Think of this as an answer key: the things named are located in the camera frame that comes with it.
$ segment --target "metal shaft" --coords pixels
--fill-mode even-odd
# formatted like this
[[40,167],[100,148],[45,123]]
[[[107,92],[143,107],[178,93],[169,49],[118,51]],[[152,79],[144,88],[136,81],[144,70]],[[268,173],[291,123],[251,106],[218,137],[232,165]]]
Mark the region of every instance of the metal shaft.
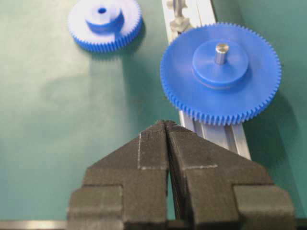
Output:
[[229,46],[226,43],[219,43],[215,48],[215,63],[222,65],[226,62],[226,55],[229,50]]

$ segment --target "green table surface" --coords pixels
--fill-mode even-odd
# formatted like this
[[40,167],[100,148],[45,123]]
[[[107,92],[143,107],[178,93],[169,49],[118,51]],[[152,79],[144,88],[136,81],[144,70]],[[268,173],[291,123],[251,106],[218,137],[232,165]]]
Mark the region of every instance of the green table surface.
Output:
[[[86,167],[157,119],[179,122],[160,85],[168,45],[161,1],[138,2],[144,26],[137,39],[112,54],[91,54],[67,30],[75,0],[0,0],[0,219],[65,219]],[[307,1],[213,3],[219,21],[261,33],[280,55],[281,89],[244,128],[253,160],[305,217],[307,32],[299,25]]]

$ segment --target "gear bore hole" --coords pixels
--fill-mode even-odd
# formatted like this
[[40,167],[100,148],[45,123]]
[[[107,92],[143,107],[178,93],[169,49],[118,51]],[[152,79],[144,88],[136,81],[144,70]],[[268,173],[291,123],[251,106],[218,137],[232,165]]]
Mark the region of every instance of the gear bore hole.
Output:
[[106,8],[101,7],[98,9],[98,13],[105,13],[106,12]]

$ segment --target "black clamp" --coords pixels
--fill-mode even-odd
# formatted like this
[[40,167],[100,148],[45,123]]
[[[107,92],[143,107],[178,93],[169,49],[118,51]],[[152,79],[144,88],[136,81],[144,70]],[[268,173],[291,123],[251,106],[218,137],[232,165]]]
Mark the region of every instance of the black clamp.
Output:
[[[166,218],[171,171],[176,220]],[[293,230],[288,193],[266,170],[158,121],[86,170],[71,195],[68,230]]]

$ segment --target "spur gear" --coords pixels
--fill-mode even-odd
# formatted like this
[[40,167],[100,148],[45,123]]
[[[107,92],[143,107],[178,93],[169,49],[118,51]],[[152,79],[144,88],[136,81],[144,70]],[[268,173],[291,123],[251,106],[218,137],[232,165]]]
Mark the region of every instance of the spur gear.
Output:
[[217,23],[181,34],[161,61],[174,107],[209,125],[234,125],[263,111],[281,81],[272,46],[243,26]]
[[80,0],[68,16],[75,42],[91,52],[110,52],[129,44],[142,26],[136,0]]

